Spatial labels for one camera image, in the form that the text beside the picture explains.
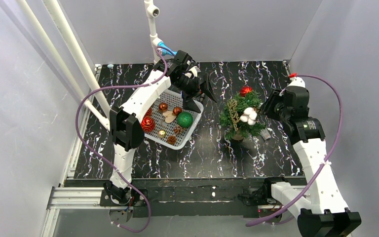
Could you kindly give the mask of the white cotton ornament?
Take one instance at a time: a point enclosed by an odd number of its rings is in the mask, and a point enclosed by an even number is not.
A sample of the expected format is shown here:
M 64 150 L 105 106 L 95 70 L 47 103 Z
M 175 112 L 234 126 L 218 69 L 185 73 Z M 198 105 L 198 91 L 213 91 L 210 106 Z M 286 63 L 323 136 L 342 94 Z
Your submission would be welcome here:
M 256 124 L 258 113 L 252 107 L 248 107 L 243 111 L 243 114 L 239 117 L 241 122 L 247 123 L 249 126 Z

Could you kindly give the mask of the red glitter ornament ball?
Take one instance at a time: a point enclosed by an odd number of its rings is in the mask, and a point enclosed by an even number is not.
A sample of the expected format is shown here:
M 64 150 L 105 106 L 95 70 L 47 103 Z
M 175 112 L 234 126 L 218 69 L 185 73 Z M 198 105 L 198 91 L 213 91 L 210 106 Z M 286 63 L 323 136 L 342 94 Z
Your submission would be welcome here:
M 241 90 L 239 92 L 239 95 L 241 97 L 245 97 L 248 93 L 250 93 L 252 91 L 253 91 L 252 87 L 250 87 L 250 86 L 244 86 L 244 87 L 241 88 Z

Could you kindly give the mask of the small green christmas tree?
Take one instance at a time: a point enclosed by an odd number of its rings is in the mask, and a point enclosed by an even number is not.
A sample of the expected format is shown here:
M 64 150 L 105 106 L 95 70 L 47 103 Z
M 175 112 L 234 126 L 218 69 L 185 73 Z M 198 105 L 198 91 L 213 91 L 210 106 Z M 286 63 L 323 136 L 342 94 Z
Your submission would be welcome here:
M 259 121 L 262 103 L 259 93 L 254 90 L 227 100 L 219 117 L 220 126 L 225 129 L 224 138 L 240 141 L 260 136 L 265 129 Z

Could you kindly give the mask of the gold merry christmas sign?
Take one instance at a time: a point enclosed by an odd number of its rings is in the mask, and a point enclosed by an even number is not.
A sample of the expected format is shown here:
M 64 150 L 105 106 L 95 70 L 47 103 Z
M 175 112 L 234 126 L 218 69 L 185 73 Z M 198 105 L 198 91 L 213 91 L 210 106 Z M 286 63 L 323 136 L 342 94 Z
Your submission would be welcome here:
M 237 100 L 236 99 L 231 99 L 227 102 L 227 108 L 229 112 L 229 117 L 231 119 L 234 131 L 238 131 L 238 125 L 237 123 L 240 120 L 238 111 L 237 111 Z

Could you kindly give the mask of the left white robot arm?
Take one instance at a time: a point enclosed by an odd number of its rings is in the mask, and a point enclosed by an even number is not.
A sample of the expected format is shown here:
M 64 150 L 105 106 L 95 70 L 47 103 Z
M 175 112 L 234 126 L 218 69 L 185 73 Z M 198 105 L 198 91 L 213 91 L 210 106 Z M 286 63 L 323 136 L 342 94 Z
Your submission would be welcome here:
M 199 113 L 194 98 L 202 95 L 217 101 L 209 76 L 198 68 L 188 53 L 178 50 L 172 59 L 156 63 L 145 83 L 139 85 L 124 104 L 110 111 L 114 170 L 104 189 L 116 199 L 130 192 L 133 156 L 145 135 L 141 122 L 147 110 L 171 85 L 181 90 L 185 110 Z

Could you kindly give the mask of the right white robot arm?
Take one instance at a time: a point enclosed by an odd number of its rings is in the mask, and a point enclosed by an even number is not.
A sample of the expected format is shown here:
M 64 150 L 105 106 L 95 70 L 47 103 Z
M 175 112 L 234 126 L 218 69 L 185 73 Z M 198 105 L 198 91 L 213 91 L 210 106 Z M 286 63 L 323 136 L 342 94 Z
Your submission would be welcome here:
M 362 223 L 350 210 L 337 186 L 327 156 L 325 133 L 320 121 L 308 115 L 309 91 L 301 86 L 275 89 L 261 106 L 269 119 L 282 123 L 299 157 L 307 181 L 298 191 L 283 179 L 269 181 L 268 196 L 279 201 L 282 212 L 296 219 L 303 237 L 349 237 Z

